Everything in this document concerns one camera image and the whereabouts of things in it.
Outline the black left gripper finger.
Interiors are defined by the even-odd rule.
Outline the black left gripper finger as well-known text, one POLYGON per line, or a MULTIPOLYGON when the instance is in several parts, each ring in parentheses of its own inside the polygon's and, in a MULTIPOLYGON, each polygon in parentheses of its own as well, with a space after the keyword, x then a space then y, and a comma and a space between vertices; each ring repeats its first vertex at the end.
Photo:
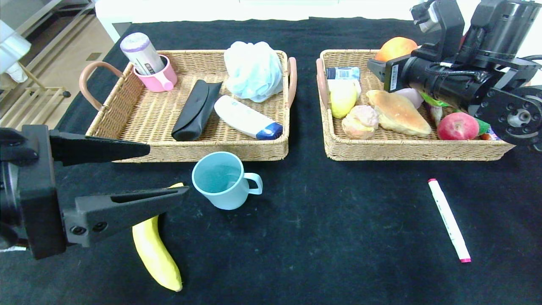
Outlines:
POLYGON ((136 141, 107 139, 75 133, 49 131, 52 156, 63 166, 100 164, 139 158, 150 153, 150 146, 136 141))
POLYGON ((183 202, 188 186, 77 197, 62 210, 66 241, 91 247, 183 202))

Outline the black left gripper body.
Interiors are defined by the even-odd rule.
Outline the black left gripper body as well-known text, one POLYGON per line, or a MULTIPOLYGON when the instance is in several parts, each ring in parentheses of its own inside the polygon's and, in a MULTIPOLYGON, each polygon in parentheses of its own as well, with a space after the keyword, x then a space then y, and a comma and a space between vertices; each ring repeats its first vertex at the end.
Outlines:
POLYGON ((35 259, 66 251, 45 125, 1 129, 1 249, 25 247, 35 259))

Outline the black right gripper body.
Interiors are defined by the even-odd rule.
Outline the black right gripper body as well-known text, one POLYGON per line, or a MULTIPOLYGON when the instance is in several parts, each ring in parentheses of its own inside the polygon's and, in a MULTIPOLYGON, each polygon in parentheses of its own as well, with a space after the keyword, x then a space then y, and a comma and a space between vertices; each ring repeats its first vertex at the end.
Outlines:
POLYGON ((475 69, 454 64, 456 55, 411 53, 385 62, 384 90, 393 93, 412 88, 461 111, 475 110, 475 69))

